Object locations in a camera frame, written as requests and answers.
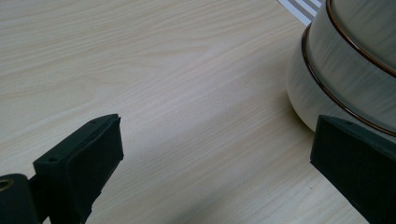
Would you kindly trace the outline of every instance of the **striped cloth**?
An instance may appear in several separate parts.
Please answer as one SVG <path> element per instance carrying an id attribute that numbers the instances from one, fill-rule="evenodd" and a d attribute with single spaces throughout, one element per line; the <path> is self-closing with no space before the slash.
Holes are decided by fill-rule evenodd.
<path id="1" fill-rule="evenodd" d="M 325 0 L 277 0 L 305 26 L 317 15 L 319 7 Z"/>

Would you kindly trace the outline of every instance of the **tabletop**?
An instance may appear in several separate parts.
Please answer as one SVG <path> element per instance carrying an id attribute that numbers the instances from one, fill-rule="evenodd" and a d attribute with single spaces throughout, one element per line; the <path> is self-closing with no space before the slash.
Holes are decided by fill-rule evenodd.
<path id="1" fill-rule="evenodd" d="M 303 30 L 276 0 L 1 1 L 0 175 L 118 113 L 87 223 L 365 223 L 288 99 Z"/>

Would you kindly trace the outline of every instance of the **white ceramic pot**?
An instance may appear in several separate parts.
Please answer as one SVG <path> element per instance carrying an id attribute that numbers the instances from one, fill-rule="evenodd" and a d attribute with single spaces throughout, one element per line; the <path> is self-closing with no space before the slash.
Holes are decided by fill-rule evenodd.
<path id="1" fill-rule="evenodd" d="M 312 22 L 307 54 L 318 79 L 358 117 L 396 134 L 396 76 L 354 49 L 334 28 L 323 4 Z"/>
<path id="2" fill-rule="evenodd" d="M 396 1 L 328 1 L 334 20 L 369 55 L 396 71 Z"/>
<path id="3" fill-rule="evenodd" d="M 291 104 L 303 120 L 313 131 L 316 129 L 318 115 L 329 115 L 346 119 L 377 133 L 396 143 L 396 137 L 383 133 L 370 122 L 364 122 L 359 115 L 351 113 L 329 90 L 320 82 L 312 62 L 310 62 L 307 38 L 308 26 L 302 38 L 302 45 L 296 48 L 289 64 L 286 84 Z"/>

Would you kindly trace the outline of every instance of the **light wood grain surface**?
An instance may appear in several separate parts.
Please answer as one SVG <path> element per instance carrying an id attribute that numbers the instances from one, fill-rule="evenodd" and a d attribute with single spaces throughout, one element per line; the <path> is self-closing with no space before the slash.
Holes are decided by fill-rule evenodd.
<path id="1" fill-rule="evenodd" d="M 275 0 L 0 2 L 0 175 L 119 113 L 125 158 L 88 223 L 364 223 L 309 163 Z"/>

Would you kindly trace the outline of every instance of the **gold rim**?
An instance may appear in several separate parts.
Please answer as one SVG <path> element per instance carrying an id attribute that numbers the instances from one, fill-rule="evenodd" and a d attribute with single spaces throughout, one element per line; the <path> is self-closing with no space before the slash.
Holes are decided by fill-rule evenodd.
<path id="1" fill-rule="evenodd" d="M 334 17 L 332 13 L 332 0 L 326 1 L 326 11 L 327 15 L 329 16 L 330 21 L 332 22 L 332 26 L 334 26 L 335 30 L 338 34 L 345 39 L 345 41 L 354 49 L 356 50 L 361 56 L 367 59 L 370 63 L 374 64 L 376 67 L 381 69 L 382 71 L 388 73 L 389 75 L 396 77 L 396 72 L 393 71 L 391 68 L 387 67 L 386 65 L 382 64 L 380 61 L 372 57 L 369 53 L 367 53 L 363 48 L 361 48 L 358 44 L 353 42 L 353 40 L 348 36 L 348 34 L 343 30 L 340 23 Z"/>
<path id="2" fill-rule="evenodd" d="M 326 93 L 326 95 L 333 101 L 335 102 L 338 106 L 340 106 L 344 111 L 346 111 L 350 116 L 352 116 L 353 118 L 359 120 L 360 122 L 366 124 L 367 126 L 376 129 L 378 131 L 380 131 L 381 133 L 385 133 L 388 134 L 390 136 L 396 137 L 396 132 L 393 132 L 391 130 L 388 130 L 386 128 L 383 128 L 381 126 L 378 126 L 374 123 L 372 123 L 371 121 L 361 117 L 360 115 L 358 115 L 357 113 L 355 113 L 353 110 L 349 109 L 348 107 L 346 107 L 343 103 L 341 103 L 334 95 L 332 95 L 331 92 L 329 92 L 329 90 L 323 85 L 323 83 L 318 79 L 318 76 L 315 74 L 315 71 L 313 69 L 313 67 L 311 66 L 311 63 L 308 60 L 308 55 L 306 54 L 306 39 L 308 38 L 308 34 L 309 34 L 309 30 L 311 28 L 311 24 L 309 24 L 304 33 L 303 33 L 303 38 L 302 38 L 302 53 L 303 53 L 303 58 L 304 58 L 304 62 L 306 65 L 306 68 L 308 69 L 309 73 L 311 74 L 311 77 L 317 82 L 318 86 L 324 91 L 324 93 Z"/>

